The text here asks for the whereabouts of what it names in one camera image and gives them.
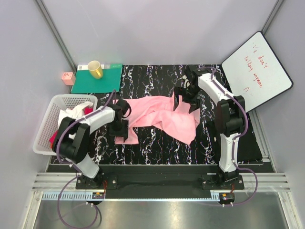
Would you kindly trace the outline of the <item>pink t shirt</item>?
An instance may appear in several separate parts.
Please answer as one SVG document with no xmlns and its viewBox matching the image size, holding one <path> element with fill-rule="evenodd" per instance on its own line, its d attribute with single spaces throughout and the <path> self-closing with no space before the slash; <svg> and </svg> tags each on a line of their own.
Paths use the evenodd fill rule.
<svg viewBox="0 0 305 229">
<path fill-rule="evenodd" d="M 196 137 L 196 128 L 200 123 L 200 111 L 189 113 L 190 105 L 180 102 L 174 110 L 174 96 L 147 96 L 138 99 L 128 99 L 131 106 L 128 138 L 115 138 L 115 144 L 136 145 L 139 143 L 136 127 L 154 126 L 163 130 L 170 137 L 189 145 Z"/>
</svg>

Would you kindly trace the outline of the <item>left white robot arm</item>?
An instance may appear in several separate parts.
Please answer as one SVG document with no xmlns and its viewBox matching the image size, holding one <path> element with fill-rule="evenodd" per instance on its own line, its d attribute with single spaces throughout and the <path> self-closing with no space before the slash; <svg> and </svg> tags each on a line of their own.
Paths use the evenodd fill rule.
<svg viewBox="0 0 305 229">
<path fill-rule="evenodd" d="M 103 177 L 100 175 L 99 166 L 88 155 L 90 135 L 106 126 L 108 136 L 126 141 L 129 135 L 127 117 L 131 111 L 128 102 L 119 99 L 108 102 L 79 119 L 63 118 L 52 144 L 53 152 L 59 161 L 65 159 L 86 177 L 86 183 L 91 188 L 99 188 L 103 183 Z"/>
</svg>

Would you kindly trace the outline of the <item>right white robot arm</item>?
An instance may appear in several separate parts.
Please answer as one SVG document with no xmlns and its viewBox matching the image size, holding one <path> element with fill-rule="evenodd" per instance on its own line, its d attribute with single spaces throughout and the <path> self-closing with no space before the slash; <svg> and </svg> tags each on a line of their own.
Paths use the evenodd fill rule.
<svg viewBox="0 0 305 229">
<path fill-rule="evenodd" d="M 186 66 L 181 87 L 174 88 L 174 109 L 179 101 L 190 105 L 192 113 L 200 108 L 198 93 L 204 91 L 216 105 L 214 125 L 220 135 L 221 148 L 218 171 L 209 181 L 210 185 L 217 185 L 222 189 L 229 188 L 238 180 L 237 165 L 239 138 L 246 134 L 248 118 L 245 112 L 245 100 L 242 96 L 235 96 L 221 85 L 215 77 L 214 67 Z"/>
</svg>

